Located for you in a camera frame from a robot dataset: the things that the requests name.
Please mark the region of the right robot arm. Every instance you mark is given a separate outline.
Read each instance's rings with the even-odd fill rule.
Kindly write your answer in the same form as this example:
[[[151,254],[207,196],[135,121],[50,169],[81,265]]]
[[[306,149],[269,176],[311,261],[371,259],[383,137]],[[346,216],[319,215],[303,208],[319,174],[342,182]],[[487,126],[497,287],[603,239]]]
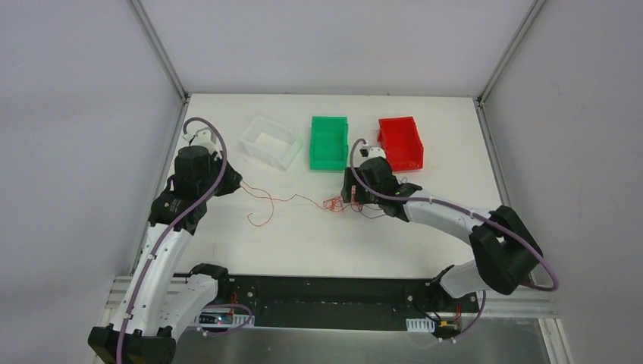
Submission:
[[[431,303],[442,311],[469,293],[492,290],[510,295],[519,286],[530,287],[529,275],[543,258],[510,207],[480,210],[439,199],[417,184],[399,182],[383,157],[346,168],[341,196],[377,205],[386,216],[435,228],[471,247],[473,260],[447,266],[428,284]]]

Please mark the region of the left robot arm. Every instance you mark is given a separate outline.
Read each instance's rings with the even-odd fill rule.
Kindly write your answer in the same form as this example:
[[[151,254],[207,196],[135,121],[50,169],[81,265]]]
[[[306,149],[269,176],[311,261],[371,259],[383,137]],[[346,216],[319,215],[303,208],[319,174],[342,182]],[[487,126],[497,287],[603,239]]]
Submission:
[[[242,179],[224,150],[179,150],[174,173],[152,202],[143,249],[124,298],[110,322],[89,333],[88,344],[103,362],[170,363],[180,336],[199,311],[230,300],[227,269],[210,264],[199,266],[170,302],[166,296],[207,202],[235,192]]]

